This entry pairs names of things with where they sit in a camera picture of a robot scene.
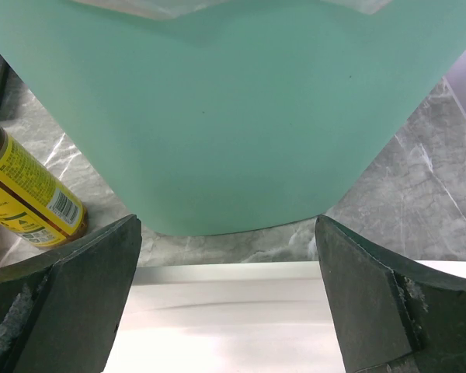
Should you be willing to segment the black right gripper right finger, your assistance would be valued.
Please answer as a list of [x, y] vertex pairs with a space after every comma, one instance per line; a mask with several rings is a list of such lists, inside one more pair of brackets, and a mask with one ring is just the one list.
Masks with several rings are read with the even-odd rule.
[[466, 278], [325, 215], [316, 219], [315, 240], [347, 372], [466, 372]]

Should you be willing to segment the white plastic tray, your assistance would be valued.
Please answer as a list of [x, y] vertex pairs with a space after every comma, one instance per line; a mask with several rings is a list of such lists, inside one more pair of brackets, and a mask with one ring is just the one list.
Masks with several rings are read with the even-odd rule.
[[137, 269], [106, 371], [347, 372], [318, 260]]

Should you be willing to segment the yellow label sauce bottle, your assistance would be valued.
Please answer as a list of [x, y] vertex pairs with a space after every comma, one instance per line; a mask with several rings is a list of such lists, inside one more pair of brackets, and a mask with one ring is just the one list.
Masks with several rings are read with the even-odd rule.
[[41, 249], [88, 229], [85, 205], [1, 126], [0, 225]]

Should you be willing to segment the green plastic trash bin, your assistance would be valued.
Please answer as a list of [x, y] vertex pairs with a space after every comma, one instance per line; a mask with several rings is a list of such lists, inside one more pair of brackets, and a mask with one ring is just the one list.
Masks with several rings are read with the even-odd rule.
[[0, 1], [0, 54], [150, 229], [327, 211], [466, 49], [466, 1], [230, 1], [157, 21]]

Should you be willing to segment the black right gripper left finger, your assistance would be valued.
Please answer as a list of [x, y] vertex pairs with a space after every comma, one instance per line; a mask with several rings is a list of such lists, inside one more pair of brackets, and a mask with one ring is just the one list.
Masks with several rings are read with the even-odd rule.
[[101, 372], [141, 251], [133, 214], [0, 268], [0, 372]]

